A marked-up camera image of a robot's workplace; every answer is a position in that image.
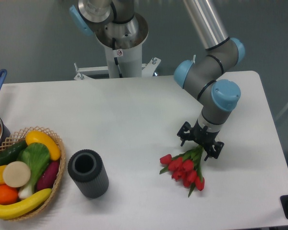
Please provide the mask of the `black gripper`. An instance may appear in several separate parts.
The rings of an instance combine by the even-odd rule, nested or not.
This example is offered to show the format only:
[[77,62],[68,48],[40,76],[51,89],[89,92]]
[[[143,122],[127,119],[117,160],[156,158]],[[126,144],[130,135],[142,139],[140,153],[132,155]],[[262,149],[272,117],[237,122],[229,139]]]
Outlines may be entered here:
[[194,141],[197,144],[200,144],[204,147],[206,152],[205,161],[208,158],[218,159],[222,148],[224,147],[224,142],[215,141],[218,132],[208,132],[208,127],[204,126],[204,128],[200,127],[199,124],[195,124],[192,128],[189,122],[185,122],[179,131],[177,132],[177,136],[181,140],[181,146],[184,145],[185,141]]

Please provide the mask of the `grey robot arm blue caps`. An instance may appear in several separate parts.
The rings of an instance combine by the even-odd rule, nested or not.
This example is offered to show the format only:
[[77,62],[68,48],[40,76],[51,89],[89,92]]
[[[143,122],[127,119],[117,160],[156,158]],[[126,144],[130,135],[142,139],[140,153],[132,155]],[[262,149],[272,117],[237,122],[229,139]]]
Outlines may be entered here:
[[[216,159],[224,146],[216,137],[241,95],[239,86],[222,75],[244,58],[245,48],[228,36],[210,0],[186,0],[184,6],[207,54],[175,69],[175,82],[203,105],[195,125],[185,122],[177,135],[183,142],[201,145],[209,158]],[[148,25],[132,0],[80,0],[69,13],[79,30],[95,35],[104,47],[111,78],[144,75],[142,45]]]

